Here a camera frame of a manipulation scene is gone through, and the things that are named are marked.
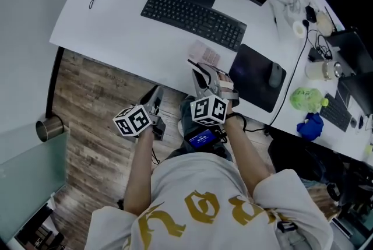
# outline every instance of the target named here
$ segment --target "hand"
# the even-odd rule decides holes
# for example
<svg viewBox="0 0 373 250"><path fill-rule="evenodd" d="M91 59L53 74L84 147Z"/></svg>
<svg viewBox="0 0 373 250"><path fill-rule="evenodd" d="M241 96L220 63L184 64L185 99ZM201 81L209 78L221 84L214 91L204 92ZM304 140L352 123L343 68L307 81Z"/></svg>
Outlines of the hand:
<svg viewBox="0 0 373 250"><path fill-rule="evenodd" d="M222 81L233 83L232 80L228 76L226 76L222 73L219 73L219 79L222 80ZM231 89L226 89L225 87L222 87L221 91L232 92ZM232 100L229 100L228 108L227 108L227 114L231 114L231 113L233 113L233 111L232 111Z"/></svg>

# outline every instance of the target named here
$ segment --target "wooden floor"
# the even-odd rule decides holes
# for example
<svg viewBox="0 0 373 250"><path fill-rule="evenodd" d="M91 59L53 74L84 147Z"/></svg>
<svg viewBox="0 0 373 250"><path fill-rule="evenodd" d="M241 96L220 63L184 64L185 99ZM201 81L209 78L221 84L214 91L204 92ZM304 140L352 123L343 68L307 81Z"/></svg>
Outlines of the wooden floor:
<svg viewBox="0 0 373 250"><path fill-rule="evenodd" d="M134 138L124 139L112 118L135 104L154 83L66 50L59 69L53 110L70 130L68 180L54 196L54 221L65 236L67 249L84 248L92 211L117 206L124 194L134 150ZM166 124L162 142L154 143L159 160L165 159L182 142L177 123L178 105L185 94L164 90L160 115ZM254 121L248 128L261 126ZM271 138L262 132L249 133L259 154L273 170L267 148ZM326 215L335 207L323 185L310 190Z"/></svg>

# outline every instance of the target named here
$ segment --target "sleeve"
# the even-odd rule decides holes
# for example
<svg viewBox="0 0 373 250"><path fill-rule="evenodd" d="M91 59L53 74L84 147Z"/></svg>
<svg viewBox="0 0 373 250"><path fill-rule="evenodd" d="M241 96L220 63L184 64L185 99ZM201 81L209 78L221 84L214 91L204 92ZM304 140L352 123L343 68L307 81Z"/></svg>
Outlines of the sleeve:
<svg viewBox="0 0 373 250"><path fill-rule="evenodd" d="M134 214L110 206L95 210L92 213L85 250L122 250L137 218Z"/></svg>
<svg viewBox="0 0 373 250"><path fill-rule="evenodd" d="M275 209L298 226L312 249L330 249L333 231L294 170L283 170L264 179L253 199L264 209Z"/></svg>

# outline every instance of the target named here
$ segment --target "tape roll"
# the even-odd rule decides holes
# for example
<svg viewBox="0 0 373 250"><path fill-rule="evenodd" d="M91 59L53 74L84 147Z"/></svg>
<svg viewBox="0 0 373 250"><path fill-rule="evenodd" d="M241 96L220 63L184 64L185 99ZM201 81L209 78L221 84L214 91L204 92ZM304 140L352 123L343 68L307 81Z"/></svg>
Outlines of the tape roll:
<svg viewBox="0 0 373 250"><path fill-rule="evenodd" d="M307 35L307 29L301 21L295 21L293 23L293 32L298 38L305 38Z"/></svg>

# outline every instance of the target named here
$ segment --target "gold lettering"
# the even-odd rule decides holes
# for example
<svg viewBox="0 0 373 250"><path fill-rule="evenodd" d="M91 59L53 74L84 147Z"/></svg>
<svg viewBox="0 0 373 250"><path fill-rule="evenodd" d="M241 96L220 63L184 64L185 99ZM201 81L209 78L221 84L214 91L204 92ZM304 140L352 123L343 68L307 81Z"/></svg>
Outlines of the gold lettering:
<svg viewBox="0 0 373 250"><path fill-rule="evenodd" d="M231 199L229 199L229 203L231 205L234 205L234 208L232 210L233 217L235 218L235 220L237 222L239 222L242 225L248 224L257 215L259 215L260 213L264 212L264 210L261 207L250 204L252 206L252 209L254 210L254 214L250 215L250 214L246 213L244 211L244 209L242 208L243 204L246 203L246 201L238 199L237 196L232 197Z"/></svg>
<svg viewBox="0 0 373 250"><path fill-rule="evenodd" d="M278 215L279 215L279 217L280 217L280 219L281 219L281 221L290 221L290 218L288 218L288 217L285 217L284 215L282 215L281 213L278 213L278 212L276 212Z"/></svg>
<svg viewBox="0 0 373 250"><path fill-rule="evenodd" d="M131 246L131 236L127 239L127 244L123 246L122 250L129 250L129 247Z"/></svg>
<svg viewBox="0 0 373 250"><path fill-rule="evenodd" d="M198 206L200 210L194 204L194 201L192 198L193 196L201 198L198 201ZM214 222L216 215L218 214L220 210L220 205L219 205L219 202L217 201L216 195L210 192L206 192L205 194L200 194L197 191L194 191L190 193L184 199L184 201L186 203L186 206L188 207L188 210L192 218L202 223L212 224ZM209 210L209 206L207 205L207 202L209 202L214 208L214 213L212 215L207 214L207 211Z"/></svg>
<svg viewBox="0 0 373 250"><path fill-rule="evenodd" d="M163 202L160 205L153 206L149 208L144 215L142 215L139 218L139 228L140 228L140 234L142 241L144 243L145 250L148 249L150 242L152 241L152 232L154 230L151 230L148 226L147 221L149 219L159 219L163 222L165 225L168 234L173 235L175 237L181 237L182 233L185 230L186 225L179 225L176 224L173 220L173 218L166 212L162 210L156 210L159 206L161 206Z"/></svg>
<svg viewBox="0 0 373 250"><path fill-rule="evenodd" d="M276 221L276 216L273 214L272 209L264 209L268 215L268 224L271 224Z"/></svg>

